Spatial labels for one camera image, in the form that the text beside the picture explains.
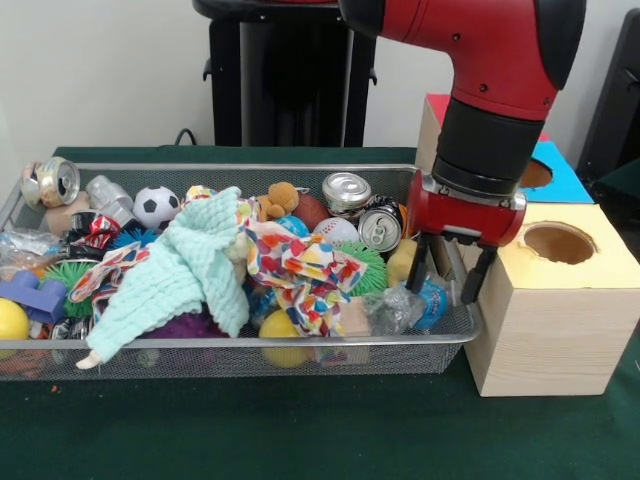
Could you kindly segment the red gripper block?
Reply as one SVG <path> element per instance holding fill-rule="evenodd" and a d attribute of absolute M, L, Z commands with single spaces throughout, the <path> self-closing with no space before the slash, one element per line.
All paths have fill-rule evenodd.
<path fill-rule="evenodd" d="M 524 220 L 527 199 L 517 191 L 507 198 L 481 198 L 464 194 L 438 183 L 429 173 L 414 173 L 408 194 L 408 224 L 417 237 L 406 288 L 413 294 L 422 290 L 428 273 L 430 235 L 457 238 L 464 260 L 476 259 L 467 272 L 461 292 L 463 304 L 475 303 L 497 247 L 510 243 Z"/>

